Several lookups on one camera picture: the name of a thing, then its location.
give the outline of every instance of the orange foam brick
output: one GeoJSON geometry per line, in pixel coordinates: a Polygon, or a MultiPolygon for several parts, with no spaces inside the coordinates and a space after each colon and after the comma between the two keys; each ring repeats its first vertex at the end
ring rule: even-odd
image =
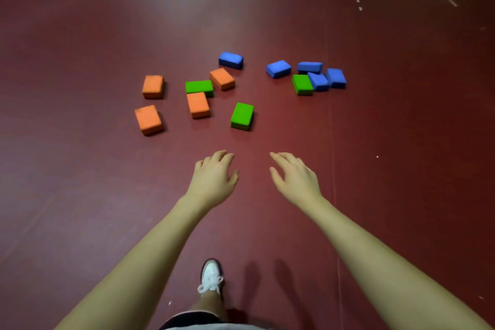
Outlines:
{"type": "Polygon", "coordinates": [[[138,119],[139,128],[145,136],[161,132],[165,129],[154,105],[134,110],[134,112],[138,119]]]}
{"type": "Polygon", "coordinates": [[[187,103],[193,119],[204,118],[211,115],[207,96],[204,93],[187,94],[187,103]]]}
{"type": "Polygon", "coordinates": [[[236,86],[236,81],[224,68],[212,70],[210,72],[210,80],[213,81],[220,90],[227,90],[236,86]]]}
{"type": "Polygon", "coordinates": [[[163,98],[163,76],[146,76],[143,84],[143,96],[146,99],[163,98]]]}

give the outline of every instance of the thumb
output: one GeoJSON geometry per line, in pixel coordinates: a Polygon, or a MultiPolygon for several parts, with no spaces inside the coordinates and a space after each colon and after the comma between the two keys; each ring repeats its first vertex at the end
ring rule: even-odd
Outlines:
{"type": "Polygon", "coordinates": [[[234,173],[229,177],[229,184],[232,186],[236,186],[239,181],[239,171],[235,170],[234,173]]]}
{"type": "Polygon", "coordinates": [[[277,187],[278,190],[281,190],[282,187],[285,185],[285,181],[282,179],[278,171],[270,167],[270,173],[272,174],[272,180],[275,183],[275,186],[277,187]]]}

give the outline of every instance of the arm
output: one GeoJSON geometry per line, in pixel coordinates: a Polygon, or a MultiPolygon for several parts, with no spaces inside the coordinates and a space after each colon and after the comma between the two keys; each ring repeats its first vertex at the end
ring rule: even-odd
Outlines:
{"type": "Polygon", "coordinates": [[[270,167],[277,189],[325,233],[387,325],[403,329],[492,329],[450,292],[321,196],[316,174],[290,153],[270,153],[285,179],[270,167]]]}
{"type": "Polygon", "coordinates": [[[216,152],[195,165],[191,184],[170,213],[62,320],[56,330],[145,329],[189,235],[238,181],[234,155],[216,152]]]}

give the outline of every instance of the block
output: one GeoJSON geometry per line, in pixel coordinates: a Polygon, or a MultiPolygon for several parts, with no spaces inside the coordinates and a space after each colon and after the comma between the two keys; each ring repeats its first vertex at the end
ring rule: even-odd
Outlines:
{"type": "Polygon", "coordinates": [[[143,96],[146,99],[161,99],[164,88],[163,76],[146,76],[143,84],[143,96]]]}
{"type": "Polygon", "coordinates": [[[189,81],[186,83],[186,93],[204,93],[208,98],[213,97],[213,84],[211,80],[189,81]]]}
{"type": "Polygon", "coordinates": [[[244,58],[241,55],[232,54],[231,52],[222,52],[218,58],[218,63],[219,65],[240,70],[244,65],[244,58]]]}
{"type": "Polygon", "coordinates": [[[138,119],[139,128],[145,136],[161,132],[165,129],[154,105],[134,110],[134,112],[138,119]]]}
{"type": "Polygon", "coordinates": [[[317,75],[316,73],[309,72],[308,77],[314,91],[327,91],[330,89],[330,83],[325,75],[317,75]]]}
{"type": "Polygon", "coordinates": [[[313,85],[308,75],[293,75],[292,84],[297,95],[313,95],[313,85]]]}
{"type": "Polygon", "coordinates": [[[325,77],[330,83],[330,87],[335,89],[345,89],[347,85],[347,81],[345,81],[345,77],[343,76],[342,70],[336,70],[332,68],[328,68],[325,73],[325,77]]]}
{"type": "Polygon", "coordinates": [[[210,72],[210,80],[222,91],[236,86],[234,78],[223,68],[212,70],[210,72]]]}
{"type": "Polygon", "coordinates": [[[300,62],[298,64],[298,71],[300,75],[305,75],[306,73],[321,73],[323,69],[323,63],[317,62],[300,62]]]}
{"type": "Polygon", "coordinates": [[[238,102],[230,119],[230,126],[232,128],[249,130],[253,112],[254,106],[238,102]]]}
{"type": "Polygon", "coordinates": [[[289,75],[291,73],[291,66],[285,60],[281,60],[267,65],[266,72],[273,78],[279,78],[289,75]]]}
{"type": "Polygon", "coordinates": [[[193,119],[210,116],[210,106],[208,106],[207,96],[204,93],[190,93],[187,95],[189,111],[193,119]]]}

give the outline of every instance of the blue foam brick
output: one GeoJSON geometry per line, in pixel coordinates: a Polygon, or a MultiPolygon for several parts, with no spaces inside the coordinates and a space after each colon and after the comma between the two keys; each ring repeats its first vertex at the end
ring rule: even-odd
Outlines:
{"type": "Polygon", "coordinates": [[[330,83],[330,87],[337,89],[345,89],[345,85],[347,84],[347,81],[345,81],[345,77],[343,76],[342,70],[335,70],[329,68],[325,73],[325,77],[330,83]]]}
{"type": "Polygon", "coordinates": [[[291,73],[291,66],[285,61],[281,60],[266,66],[266,72],[273,78],[279,78],[287,76],[291,73]]]}
{"type": "Polygon", "coordinates": [[[219,65],[240,70],[244,65],[244,58],[241,55],[232,54],[232,52],[222,52],[218,58],[218,63],[219,65]]]}
{"type": "Polygon", "coordinates": [[[330,83],[324,75],[309,72],[308,77],[314,91],[327,91],[330,89],[330,83]]]}
{"type": "Polygon", "coordinates": [[[299,72],[321,73],[322,69],[323,69],[323,63],[300,62],[298,64],[298,71],[299,72]]]}

